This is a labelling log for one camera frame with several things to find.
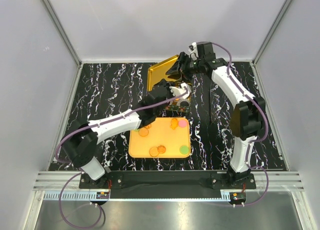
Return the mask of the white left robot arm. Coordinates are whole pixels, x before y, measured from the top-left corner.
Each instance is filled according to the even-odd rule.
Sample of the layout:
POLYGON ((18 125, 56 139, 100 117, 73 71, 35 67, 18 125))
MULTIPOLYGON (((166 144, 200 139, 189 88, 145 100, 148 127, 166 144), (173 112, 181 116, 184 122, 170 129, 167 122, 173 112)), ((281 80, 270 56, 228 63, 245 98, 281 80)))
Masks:
POLYGON ((58 145, 71 164, 88 174, 97 188, 108 183, 106 170, 95 157, 97 145, 123 132, 146 127, 158 117, 174 97, 175 83, 162 79, 132 109, 107 118, 80 123, 66 134, 58 145))

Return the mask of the gold tin lid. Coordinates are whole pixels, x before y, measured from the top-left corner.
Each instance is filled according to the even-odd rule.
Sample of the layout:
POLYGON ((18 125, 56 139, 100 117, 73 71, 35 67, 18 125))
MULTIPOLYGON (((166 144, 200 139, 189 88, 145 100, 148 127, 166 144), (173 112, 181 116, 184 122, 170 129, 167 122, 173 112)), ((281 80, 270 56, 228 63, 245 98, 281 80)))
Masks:
POLYGON ((182 80, 179 78, 173 79, 169 78, 166 75, 166 72, 174 65, 178 57, 178 55, 174 55, 148 68, 146 89, 148 92, 151 91, 153 89, 153 86, 160 82, 162 79, 165 79, 168 82, 175 82, 176 86, 182 82, 182 80))

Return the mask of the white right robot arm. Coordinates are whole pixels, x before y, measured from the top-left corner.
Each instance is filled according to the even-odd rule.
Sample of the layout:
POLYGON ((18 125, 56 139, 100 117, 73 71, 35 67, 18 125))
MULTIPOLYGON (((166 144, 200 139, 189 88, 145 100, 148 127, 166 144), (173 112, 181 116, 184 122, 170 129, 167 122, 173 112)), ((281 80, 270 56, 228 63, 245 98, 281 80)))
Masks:
POLYGON ((232 188, 239 188, 251 173, 250 155, 259 134, 268 133, 268 120, 264 113, 266 102, 250 93, 233 74, 232 61, 217 58, 215 43, 193 42, 189 55, 182 54, 178 71, 182 76, 204 74, 224 92, 233 106, 229 122, 234 136, 233 155, 225 179, 232 188))

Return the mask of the green christmas cookie tin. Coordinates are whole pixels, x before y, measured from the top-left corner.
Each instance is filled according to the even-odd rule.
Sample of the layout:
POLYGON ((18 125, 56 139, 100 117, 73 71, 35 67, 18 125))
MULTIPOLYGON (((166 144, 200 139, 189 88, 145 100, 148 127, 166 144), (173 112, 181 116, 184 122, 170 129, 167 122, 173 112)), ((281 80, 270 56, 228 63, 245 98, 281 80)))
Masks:
MULTIPOLYGON (((191 95, 192 95, 192 88, 191 88, 191 94, 189 95, 189 97, 187 98, 187 99, 189 99, 190 100, 190 104, 191 104, 191 95)), ((190 107, 186 107, 186 108, 184 108, 184 107, 178 107, 178 106, 176 106, 176 103, 177 103, 177 101, 178 101, 179 99, 174 99, 174 100, 171 100, 170 102, 169 102, 169 105, 167 105, 166 106, 166 108, 165 108, 165 110, 166 111, 177 111, 177 112, 182 112, 182 113, 188 113, 189 111, 190 111, 190 107, 191 107, 191 105, 190 105, 190 107)))

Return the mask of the black sandwich cookie top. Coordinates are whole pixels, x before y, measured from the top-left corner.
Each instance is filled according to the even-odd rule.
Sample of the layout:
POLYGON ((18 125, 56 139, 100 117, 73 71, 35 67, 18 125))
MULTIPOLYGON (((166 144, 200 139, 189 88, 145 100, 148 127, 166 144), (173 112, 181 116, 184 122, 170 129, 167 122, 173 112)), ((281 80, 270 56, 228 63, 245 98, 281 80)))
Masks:
POLYGON ((190 106, 190 103, 188 102, 188 101, 182 101, 181 103, 180 103, 180 106, 181 107, 189 107, 190 106))

